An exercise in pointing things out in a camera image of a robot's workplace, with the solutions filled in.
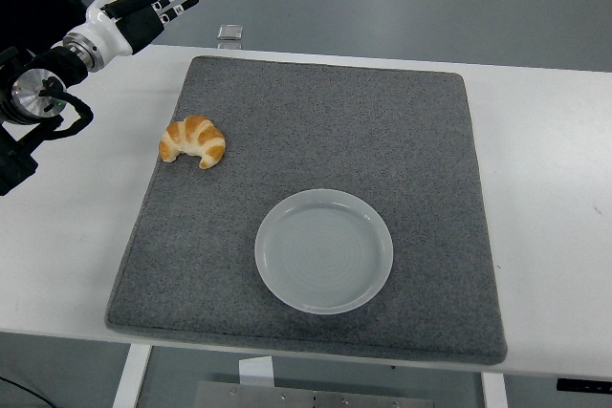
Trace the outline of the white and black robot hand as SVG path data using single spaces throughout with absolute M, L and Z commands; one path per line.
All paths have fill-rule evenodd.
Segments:
M 88 69 L 96 72 L 118 56 L 137 54 L 199 0 L 94 0 L 77 42 Z

